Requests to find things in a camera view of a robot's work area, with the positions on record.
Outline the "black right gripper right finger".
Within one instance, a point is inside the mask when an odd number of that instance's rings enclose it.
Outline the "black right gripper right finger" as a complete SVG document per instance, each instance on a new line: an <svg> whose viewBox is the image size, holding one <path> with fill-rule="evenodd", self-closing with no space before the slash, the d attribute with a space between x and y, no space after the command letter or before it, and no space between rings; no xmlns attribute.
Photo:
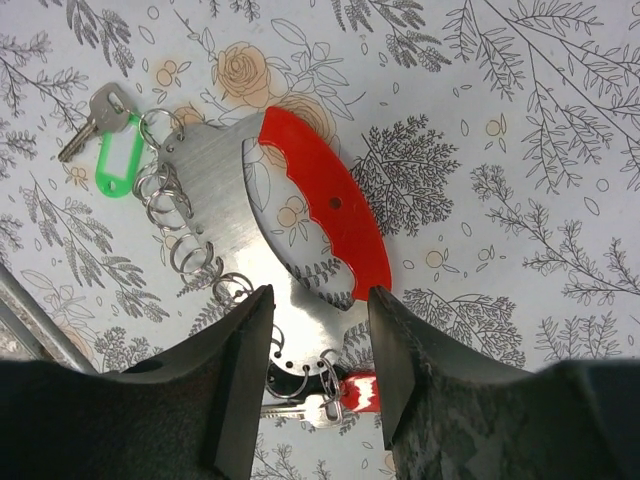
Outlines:
<svg viewBox="0 0 640 480"><path fill-rule="evenodd" d="M638 477L637 360L563 360L530 373L449 337L384 288L367 306L398 478Z"/></svg>

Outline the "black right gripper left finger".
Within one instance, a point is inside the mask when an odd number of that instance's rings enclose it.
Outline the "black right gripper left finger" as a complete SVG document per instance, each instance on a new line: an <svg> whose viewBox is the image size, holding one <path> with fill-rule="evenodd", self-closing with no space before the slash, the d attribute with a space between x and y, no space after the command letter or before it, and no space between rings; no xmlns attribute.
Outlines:
<svg viewBox="0 0 640 480"><path fill-rule="evenodd" d="M88 375L1 364L5 479L246 479L274 319L271 286L174 347Z"/></svg>

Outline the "red key tag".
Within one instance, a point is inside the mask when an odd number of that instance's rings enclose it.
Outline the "red key tag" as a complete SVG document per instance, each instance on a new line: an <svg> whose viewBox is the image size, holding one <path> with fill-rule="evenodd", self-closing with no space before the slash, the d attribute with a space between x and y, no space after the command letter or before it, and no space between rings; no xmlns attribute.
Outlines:
<svg viewBox="0 0 640 480"><path fill-rule="evenodd" d="M381 411L377 377L375 373L357 373L340 382L341 403L355 413Z"/></svg>

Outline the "red handled carabiner keyring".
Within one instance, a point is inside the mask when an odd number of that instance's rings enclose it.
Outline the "red handled carabiner keyring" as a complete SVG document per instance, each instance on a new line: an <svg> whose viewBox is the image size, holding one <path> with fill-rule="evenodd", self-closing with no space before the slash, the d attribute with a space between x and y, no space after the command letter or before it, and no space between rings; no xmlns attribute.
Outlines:
<svg viewBox="0 0 640 480"><path fill-rule="evenodd" d="M301 395L325 378L371 288L390 287L382 234L359 186L326 142L279 107L228 127L170 118L135 190L148 218L175 238L168 255L185 283L229 311L256 288L274 291L268 389Z"/></svg>

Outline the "green tagged key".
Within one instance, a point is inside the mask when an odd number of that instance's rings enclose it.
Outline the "green tagged key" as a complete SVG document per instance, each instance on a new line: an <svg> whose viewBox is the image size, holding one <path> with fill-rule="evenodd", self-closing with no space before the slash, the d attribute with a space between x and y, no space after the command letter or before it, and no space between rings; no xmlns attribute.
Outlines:
<svg viewBox="0 0 640 480"><path fill-rule="evenodd" d="M100 87L89 100L85 124L58 154L69 163L93 139L101 142L94 179L109 198L128 195L136 178L144 140L140 115L131 97L115 82Z"/></svg>

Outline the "silver keys bunch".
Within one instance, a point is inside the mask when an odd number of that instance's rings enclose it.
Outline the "silver keys bunch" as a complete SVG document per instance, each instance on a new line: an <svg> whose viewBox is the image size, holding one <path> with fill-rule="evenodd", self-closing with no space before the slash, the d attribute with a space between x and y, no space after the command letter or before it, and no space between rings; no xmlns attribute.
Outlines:
<svg viewBox="0 0 640 480"><path fill-rule="evenodd" d="M261 419L294 419L309 423L317 429L339 427L344 420L341 404L340 376L325 350L316 360L320 368L311 373L311 366L304 364L301 377L290 372L290 367L280 368L273 361L267 370L266 392L280 403L261 407Z"/></svg>

